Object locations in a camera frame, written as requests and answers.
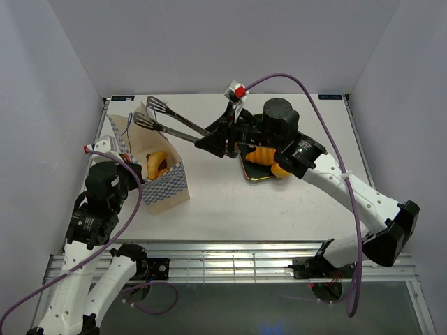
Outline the small pale croissant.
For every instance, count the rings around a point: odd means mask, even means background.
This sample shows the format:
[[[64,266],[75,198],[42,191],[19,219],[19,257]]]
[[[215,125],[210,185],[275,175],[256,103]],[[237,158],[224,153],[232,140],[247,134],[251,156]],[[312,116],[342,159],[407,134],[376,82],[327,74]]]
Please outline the small pale croissant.
[[[164,150],[155,151],[152,154],[147,154],[147,178],[149,180],[155,180],[154,172],[157,165],[163,160],[168,158],[168,153]]]

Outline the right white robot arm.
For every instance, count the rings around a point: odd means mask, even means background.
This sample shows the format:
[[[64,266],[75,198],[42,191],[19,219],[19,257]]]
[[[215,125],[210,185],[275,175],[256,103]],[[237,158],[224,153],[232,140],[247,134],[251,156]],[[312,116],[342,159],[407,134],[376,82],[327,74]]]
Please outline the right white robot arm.
[[[322,243],[315,256],[293,266],[305,278],[331,277],[341,268],[364,259],[391,267],[413,234],[419,206],[398,202],[342,170],[325,147],[298,130],[299,114],[283,98],[264,103],[261,119],[247,110],[234,117],[233,108],[209,126],[195,146],[220,158],[235,154],[241,144],[274,149],[279,167],[311,184],[358,215],[367,231]]]

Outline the metal serving tongs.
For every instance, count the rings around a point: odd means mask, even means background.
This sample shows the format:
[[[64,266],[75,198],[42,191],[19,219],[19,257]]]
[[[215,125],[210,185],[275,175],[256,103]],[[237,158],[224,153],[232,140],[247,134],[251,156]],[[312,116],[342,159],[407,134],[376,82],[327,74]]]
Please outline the metal serving tongs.
[[[142,111],[133,113],[133,122],[145,130],[196,143],[210,132],[174,111],[165,101],[148,96]]]

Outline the brown chocolate swirl bread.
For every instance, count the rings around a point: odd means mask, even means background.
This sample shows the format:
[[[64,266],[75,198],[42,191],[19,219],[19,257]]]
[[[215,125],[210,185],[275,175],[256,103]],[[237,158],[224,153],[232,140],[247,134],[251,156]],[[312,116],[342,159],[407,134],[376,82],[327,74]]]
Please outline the brown chocolate swirl bread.
[[[160,177],[161,175],[163,175],[166,171],[168,170],[168,164],[167,164],[167,160],[163,159],[156,167],[156,170],[154,172],[154,176],[155,178]]]

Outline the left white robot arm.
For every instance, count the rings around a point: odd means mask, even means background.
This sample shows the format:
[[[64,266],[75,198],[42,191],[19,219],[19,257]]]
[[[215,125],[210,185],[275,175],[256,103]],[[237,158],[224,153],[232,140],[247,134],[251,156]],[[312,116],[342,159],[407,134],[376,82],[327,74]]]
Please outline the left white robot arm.
[[[129,191],[144,183],[141,170],[130,162],[104,161],[90,167],[86,189],[75,201],[66,233],[61,268],[65,277],[56,284],[43,319],[29,334],[99,334],[105,314],[125,283],[147,273],[143,248],[124,243],[111,250],[108,270],[96,285],[91,284]]]

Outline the blue checkered paper bag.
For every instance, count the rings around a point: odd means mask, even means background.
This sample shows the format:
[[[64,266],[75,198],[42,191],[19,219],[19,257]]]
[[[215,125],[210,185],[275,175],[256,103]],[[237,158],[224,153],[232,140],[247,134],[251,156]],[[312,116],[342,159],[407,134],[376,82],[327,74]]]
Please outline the blue checkered paper bag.
[[[147,130],[127,116],[109,114],[120,151],[142,168],[142,199],[152,215],[158,215],[190,199],[180,155],[161,132]]]

